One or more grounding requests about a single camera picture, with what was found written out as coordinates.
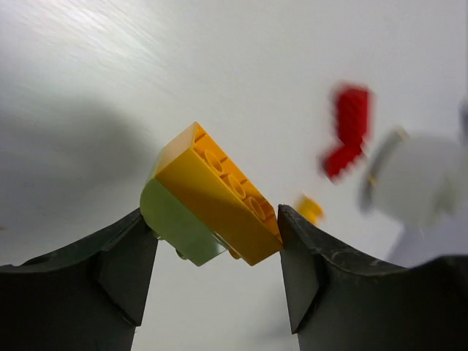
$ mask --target yellow brick side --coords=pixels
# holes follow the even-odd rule
[[[282,243],[273,207],[203,128],[193,126],[191,137],[186,129],[177,143],[167,144],[164,153],[171,161],[158,167],[156,179],[248,264],[278,252]],[[188,139],[191,145],[180,152]]]

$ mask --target white cylindrical object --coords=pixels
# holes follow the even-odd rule
[[[418,227],[438,215],[438,201],[447,174],[459,162],[460,146],[440,137],[415,135],[400,142],[379,169],[373,205],[382,212]]]

